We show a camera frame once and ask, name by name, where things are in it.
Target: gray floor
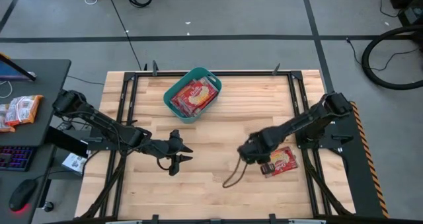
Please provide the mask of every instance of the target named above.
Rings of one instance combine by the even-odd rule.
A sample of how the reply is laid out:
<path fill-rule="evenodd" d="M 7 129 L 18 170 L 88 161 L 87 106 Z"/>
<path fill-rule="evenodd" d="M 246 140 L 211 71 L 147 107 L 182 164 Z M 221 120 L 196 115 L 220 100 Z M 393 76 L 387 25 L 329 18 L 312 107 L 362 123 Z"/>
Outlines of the gray floor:
<path fill-rule="evenodd" d="M 0 18 L 12 0 L 0 0 Z M 145 9 L 114 0 L 130 36 L 287 34 L 311 35 L 303 0 L 153 0 Z M 379 12 L 379 0 L 310 0 L 320 35 L 376 35 L 399 27 Z M 388 1 L 384 10 L 395 13 Z M 83 0 L 19 0 L 2 38 L 125 36 L 110 0 L 88 6 Z M 353 41 L 358 57 L 368 41 Z M 133 42 L 143 65 L 160 69 L 320 69 L 312 40 L 205 40 Z M 388 91 L 370 83 L 345 41 L 322 41 L 334 88 L 357 102 L 391 217 L 421 219 L 423 186 L 420 146 L 422 89 Z M 412 50 L 405 41 L 384 42 L 371 55 L 383 67 L 391 54 Z M 13 58 L 70 59 L 69 74 L 103 82 L 107 71 L 136 70 L 127 42 L 0 43 Z M 395 82 L 422 78 L 420 52 L 395 57 L 380 76 Z M 99 106 L 102 86 L 68 78 L 65 89 L 83 91 Z M 51 213 L 37 212 L 34 223 L 71 219 L 80 184 L 52 184 Z"/>

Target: keyboard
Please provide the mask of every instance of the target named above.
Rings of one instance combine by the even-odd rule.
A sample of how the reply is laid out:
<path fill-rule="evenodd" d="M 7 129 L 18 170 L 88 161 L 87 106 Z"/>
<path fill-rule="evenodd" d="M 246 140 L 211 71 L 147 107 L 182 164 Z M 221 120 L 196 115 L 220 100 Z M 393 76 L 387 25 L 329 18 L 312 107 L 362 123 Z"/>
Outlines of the keyboard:
<path fill-rule="evenodd" d="M 0 170 L 28 171 L 35 147 L 0 146 Z"/>

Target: teal basket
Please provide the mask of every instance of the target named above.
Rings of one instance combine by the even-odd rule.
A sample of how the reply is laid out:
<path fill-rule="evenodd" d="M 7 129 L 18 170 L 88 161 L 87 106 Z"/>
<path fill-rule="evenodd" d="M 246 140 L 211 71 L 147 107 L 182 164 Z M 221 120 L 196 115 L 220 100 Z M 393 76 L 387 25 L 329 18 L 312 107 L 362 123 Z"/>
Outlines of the teal basket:
<path fill-rule="evenodd" d="M 217 95 L 199 114 L 193 117 L 186 118 L 182 115 L 177 108 L 171 104 L 171 98 L 173 98 L 182 88 L 185 87 L 193 79 L 201 79 L 202 77 L 207 77 L 209 81 L 216 87 Z M 167 105 L 169 109 L 178 117 L 183 123 L 190 124 L 195 122 L 216 100 L 219 96 L 220 90 L 222 89 L 221 81 L 210 71 L 203 67 L 193 68 L 188 72 L 184 77 L 182 77 L 176 84 L 174 84 L 168 91 L 163 95 L 163 102 Z"/>

